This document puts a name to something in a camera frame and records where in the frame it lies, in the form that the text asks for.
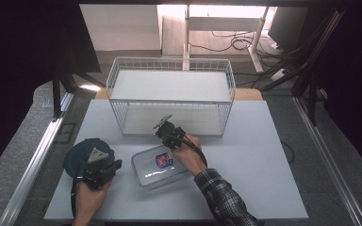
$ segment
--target floor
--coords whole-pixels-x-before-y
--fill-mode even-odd
[[[177,57],[178,52],[170,53],[176,48],[166,47],[171,35],[163,31],[163,50],[158,51],[126,51],[126,52],[97,52],[101,63],[102,73],[93,73],[96,79],[106,83],[106,77],[114,57]],[[205,39],[191,39],[194,44],[204,45],[208,48],[227,46],[229,38],[210,37],[205,33]],[[263,50],[270,53],[279,53],[280,49],[274,48],[273,43],[265,34],[260,40]],[[257,75],[247,51],[234,51],[234,53],[222,53],[211,55],[210,51],[195,49],[192,57],[227,57],[230,59],[239,87],[249,88],[254,85],[260,88],[272,81],[271,66],[265,66],[271,73]],[[268,65],[273,65],[278,59],[266,59]],[[88,84],[83,79],[74,77],[79,85]],[[290,159],[290,168],[301,192],[301,196],[309,219],[294,220],[266,220],[265,225],[362,225],[354,223],[345,206],[343,196],[338,190],[337,182],[333,180],[330,170],[327,168],[326,159],[323,159],[316,142],[309,133],[309,128],[304,123],[304,117],[299,111],[293,97],[290,95],[290,87],[294,80],[262,92],[263,99],[267,102],[278,135],[283,143],[287,157]],[[58,178],[62,172],[62,159],[64,154],[74,145],[77,130],[83,120],[82,112],[85,112],[89,101],[94,96],[93,91],[80,89],[75,94],[73,108],[76,111],[68,112],[66,121],[62,125],[59,136],[51,147],[30,193],[25,201],[23,209],[19,213],[15,225],[59,225],[66,222],[48,222],[43,220],[44,212],[55,191]],[[353,197],[362,212],[362,159],[349,140],[338,130],[333,121],[323,109],[323,99],[317,102],[317,129],[320,131],[322,141],[336,162],[337,169],[343,175],[343,179],[353,192]],[[47,83],[34,94],[34,104],[30,108],[24,122],[17,134],[13,137],[4,154],[0,158],[0,218],[11,198],[16,186],[20,182],[25,169],[28,166],[38,144],[52,120],[52,85]],[[92,225],[103,225],[102,222],[93,222]]]

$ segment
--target wall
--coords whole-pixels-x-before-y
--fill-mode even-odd
[[[161,49],[157,6],[80,7],[95,51]]]

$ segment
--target aluminum rail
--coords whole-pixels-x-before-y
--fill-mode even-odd
[[[73,97],[74,95],[71,93],[66,93],[64,95],[63,100],[61,101],[61,110],[63,113],[56,121],[51,121],[49,123],[49,126],[46,129],[30,163],[28,164],[20,183],[17,185],[16,190],[11,196],[4,213],[0,218],[0,225],[13,225],[19,216],[23,204],[25,203],[25,199],[27,198],[31,187],[38,176],[43,160],[48,154],[49,148],[51,147],[55,135],[63,122],[63,117],[66,114]]]
[[[339,193],[340,198],[342,199],[343,203],[346,206],[346,209],[348,210],[349,215],[352,218],[352,221],[354,225],[356,226],[362,226],[362,211],[361,208],[349,188],[347,182],[342,176],[342,173],[340,172],[339,168],[337,167],[337,163],[335,162],[333,156],[331,155],[330,151],[327,148],[327,145],[325,144],[324,140],[322,139],[322,136],[320,134],[320,131],[316,126],[313,126],[310,122],[310,119],[306,115],[306,107],[303,103],[302,98],[293,97],[293,101],[296,104],[296,107],[298,108],[302,119],[304,120],[304,124],[307,127],[307,130],[310,134],[310,136],[313,138],[314,143],[316,144],[316,147],[319,151],[319,154],[322,158],[322,161],[327,168],[331,179],[333,180],[335,187],[337,188],[337,192]]]

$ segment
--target hand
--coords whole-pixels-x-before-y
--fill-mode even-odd
[[[186,135],[186,137],[194,143],[196,146],[198,146],[201,150],[201,141],[198,137],[194,137],[191,135]],[[190,148],[186,144],[182,144],[181,147],[172,150],[173,155],[175,158],[178,159],[178,161],[184,165],[185,168],[193,175],[196,176],[201,171],[206,170],[207,166],[202,162],[201,157],[198,153],[196,153],[192,148]]]
[[[104,203],[111,182],[112,180],[108,181],[99,190],[90,189],[84,182],[77,185],[74,226],[84,226],[90,223],[92,217]]]

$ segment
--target desk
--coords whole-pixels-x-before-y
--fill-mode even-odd
[[[116,158],[123,160],[123,167],[118,170],[95,219],[213,219],[191,176],[150,193],[138,186],[131,169],[131,156],[160,145],[160,141],[154,136],[122,136],[108,100],[91,101],[75,143],[90,137],[99,137],[107,142],[115,151]],[[307,218],[266,102],[234,102],[223,137],[205,137],[201,141],[208,165],[217,169],[233,185],[255,217],[262,220]],[[72,178],[63,171],[45,219],[73,218],[71,184]]]

